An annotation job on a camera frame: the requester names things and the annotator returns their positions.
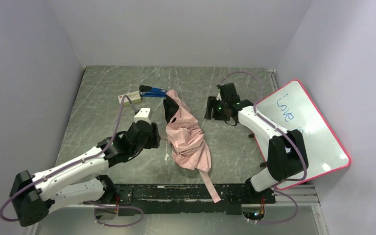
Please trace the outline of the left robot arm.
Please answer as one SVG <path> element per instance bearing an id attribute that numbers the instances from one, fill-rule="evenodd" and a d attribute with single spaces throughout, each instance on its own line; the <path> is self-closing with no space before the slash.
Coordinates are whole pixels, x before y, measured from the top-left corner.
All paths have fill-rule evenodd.
<path id="1" fill-rule="evenodd" d="M 158 148 L 160 140 L 156 123 L 139 120 L 59 166 L 34 174 L 27 170 L 18 173 L 10 191 L 15 221 L 27 227 L 72 204 L 112 202 L 117 198 L 117 188 L 109 176 L 99 175 L 83 183 L 79 180 L 126 163 L 144 149 Z"/>

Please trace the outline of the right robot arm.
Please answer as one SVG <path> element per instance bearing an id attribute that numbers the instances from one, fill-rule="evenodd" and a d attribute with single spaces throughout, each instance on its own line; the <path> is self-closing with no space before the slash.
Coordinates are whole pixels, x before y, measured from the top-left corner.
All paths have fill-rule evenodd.
<path id="1" fill-rule="evenodd" d="M 267 148 L 263 170 L 246 183 L 255 192 L 261 192 L 284 181 L 304 180 L 309 163 L 302 133 L 277 125 L 256 104 L 240 99 L 233 83 L 217 85 L 217 88 L 218 95 L 208 97 L 205 119 L 245 126 L 252 132 L 250 137 L 262 140 Z"/>

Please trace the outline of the pink folding umbrella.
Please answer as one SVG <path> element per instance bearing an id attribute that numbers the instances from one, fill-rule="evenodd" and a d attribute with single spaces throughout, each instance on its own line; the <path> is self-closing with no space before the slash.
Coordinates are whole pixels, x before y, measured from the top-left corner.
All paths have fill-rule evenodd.
<path id="1" fill-rule="evenodd" d="M 172 146 L 175 163 L 184 169 L 198 171 L 212 201 L 218 203 L 221 198 L 209 177 L 212 157 L 198 119 L 175 90 L 165 93 L 164 114 L 166 139 Z"/>

